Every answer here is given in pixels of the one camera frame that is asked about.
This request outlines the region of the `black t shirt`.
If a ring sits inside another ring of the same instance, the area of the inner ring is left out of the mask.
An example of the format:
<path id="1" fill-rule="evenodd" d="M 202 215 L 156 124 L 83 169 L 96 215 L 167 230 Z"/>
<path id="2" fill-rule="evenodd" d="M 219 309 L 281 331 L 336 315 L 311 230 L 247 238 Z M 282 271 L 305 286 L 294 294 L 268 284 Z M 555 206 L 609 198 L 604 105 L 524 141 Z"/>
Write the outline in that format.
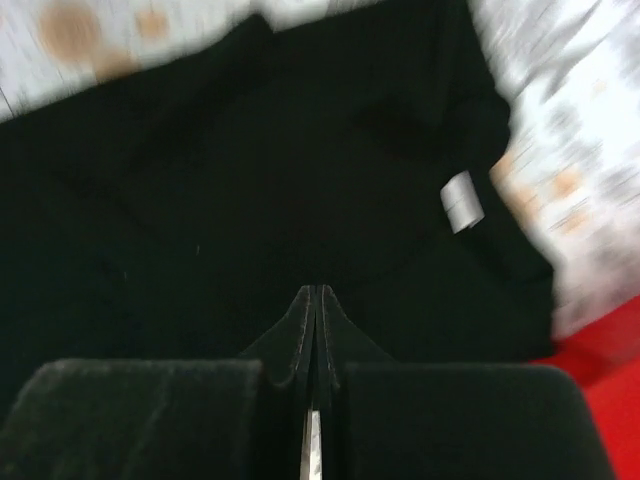
<path id="1" fill-rule="evenodd" d="M 62 358 L 229 358 L 304 285 L 411 362 L 552 352 L 553 270 L 463 1 L 216 44 L 1 127 L 1 401 Z"/>

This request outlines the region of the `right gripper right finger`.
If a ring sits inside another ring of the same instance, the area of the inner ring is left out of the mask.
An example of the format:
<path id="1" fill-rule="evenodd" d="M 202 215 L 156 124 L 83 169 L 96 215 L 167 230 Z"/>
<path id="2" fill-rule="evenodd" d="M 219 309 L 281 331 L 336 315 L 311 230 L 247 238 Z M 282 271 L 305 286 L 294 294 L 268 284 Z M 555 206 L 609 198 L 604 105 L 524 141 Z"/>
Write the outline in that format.
<path id="1" fill-rule="evenodd" d="M 314 408 L 318 411 L 320 465 L 324 479 L 345 479 L 347 448 L 341 440 L 348 423 L 342 387 L 349 363 L 384 363 L 392 358 L 344 313 L 333 289 L 316 288 Z"/>

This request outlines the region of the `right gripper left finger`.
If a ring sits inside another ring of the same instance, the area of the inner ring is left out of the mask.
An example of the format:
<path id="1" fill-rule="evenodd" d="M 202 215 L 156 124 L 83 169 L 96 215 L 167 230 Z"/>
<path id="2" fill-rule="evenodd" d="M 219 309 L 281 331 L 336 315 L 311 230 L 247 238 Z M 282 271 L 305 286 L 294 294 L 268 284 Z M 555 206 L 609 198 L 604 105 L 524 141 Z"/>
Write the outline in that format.
<path id="1" fill-rule="evenodd" d="M 300 288 L 284 316 L 239 357 L 259 360 L 273 385 L 266 479 L 310 477 L 316 288 Z"/>

